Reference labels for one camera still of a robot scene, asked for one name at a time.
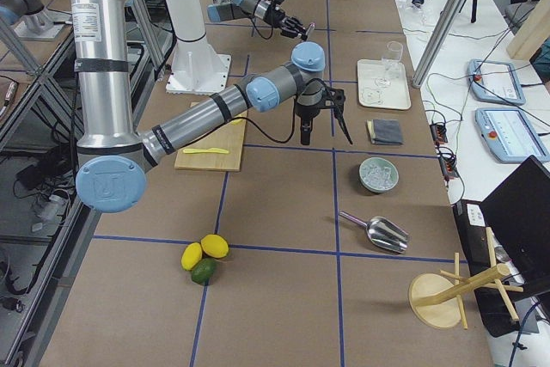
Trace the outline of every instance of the gray cloth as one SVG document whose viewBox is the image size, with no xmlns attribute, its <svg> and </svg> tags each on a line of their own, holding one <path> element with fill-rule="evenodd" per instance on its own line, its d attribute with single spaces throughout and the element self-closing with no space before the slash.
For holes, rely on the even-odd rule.
<svg viewBox="0 0 550 367">
<path fill-rule="evenodd" d="M 377 145 L 403 145 L 403 134 L 399 121 L 395 119 L 373 119 L 367 121 L 370 141 Z"/>
</svg>

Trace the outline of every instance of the lemon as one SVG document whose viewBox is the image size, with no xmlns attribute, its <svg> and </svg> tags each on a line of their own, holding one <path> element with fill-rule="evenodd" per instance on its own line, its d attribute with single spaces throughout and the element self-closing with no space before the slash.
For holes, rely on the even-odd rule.
<svg viewBox="0 0 550 367">
<path fill-rule="evenodd" d="M 216 260 L 203 258 L 191 271 L 191 280 L 197 284 L 205 284 L 216 271 Z"/>
<path fill-rule="evenodd" d="M 214 258 L 223 258 L 229 253 L 229 245 L 220 235 L 209 234 L 200 240 L 203 251 Z"/>
<path fill-rule="evenodd" d="M 186 271 L 191 271 L 203 258 L 203 249 L 198 242 L 189 244 L 181 256 L 181 266 Z"/>
</svg>

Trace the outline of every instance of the gray robot arm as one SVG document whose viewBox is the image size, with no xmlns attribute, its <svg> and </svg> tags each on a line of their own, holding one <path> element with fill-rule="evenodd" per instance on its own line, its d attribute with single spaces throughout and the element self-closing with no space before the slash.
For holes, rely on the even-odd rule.
<svg viewBox="0 0 550 367">
<path fill-rule="evenodd" d="M 307 40 L 315 25 L 307 28 L 294 16 L 286 15 L 281 9 L 284 0 L 213 0 L 207 8 L 210 21 L 233 21 L 257 17 L 272 28 L 281 29 L 288 38 Z"/>
<path fill-rule="evenodd" d="M 28 30 L 42 34 L 53 26 L 40 0 L 0 0 L 0 18 L 14 25 L 23 17 Z"/>
<path fill-rule="evenodd" d="M 324 51 L 315 43 L 303 42 L 286 64 L 248 76 L 183 114 L 138 133 L 131 116 L 125 2 L 71 0 L 84 123 L 84 134 L 76 144 L 81 165 L 76 191 L 89 207 L 118 212 L 135 205 L 146 187 L 145 173 L 165 155 L 249 107 L 265 112 L 296 97 L 297 105 L 315 107 L 304 115 L 311 119 L 322 108 L 325 88 L 311 81 L 322 78 Z"/>
</svg>

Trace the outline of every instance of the white tray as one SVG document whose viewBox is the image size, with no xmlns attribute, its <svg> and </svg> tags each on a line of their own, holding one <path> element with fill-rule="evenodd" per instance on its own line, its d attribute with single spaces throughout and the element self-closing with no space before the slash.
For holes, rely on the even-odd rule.
<svg viewBox="0 0 550 367">
<path fill-rule="evenodd" d="M 357 62 L 359 103 L 364 107 L 407 110 L 411 97 L 406 84 L 405 66 L 399 62 L 388 73 L 391 84 L 376 85 L 375 80 L 384 76 L 384 65 L 379 60 L 361 59 Z"/>
</svg>

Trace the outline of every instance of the wooden cutting board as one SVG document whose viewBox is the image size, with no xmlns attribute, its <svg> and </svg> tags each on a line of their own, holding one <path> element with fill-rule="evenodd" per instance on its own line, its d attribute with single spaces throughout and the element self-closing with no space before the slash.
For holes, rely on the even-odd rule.
<svg viewBox="0 0 550 367">
<path fill-rule="evenodd" d="M 184 154 L 183 149 L 178 150 L 175 158 L 174 168 L 176 169 L 197 169 L 204 171 L 240 171 L 242 145 L 244 143 L 244 132 L 247 122 L 243 119 L 234 120 L 222 126 L 217 131 L 189 148 L 207 150 L 209 148 L 220 148 L 228 150 L 229 154 Z"/>
</svg>

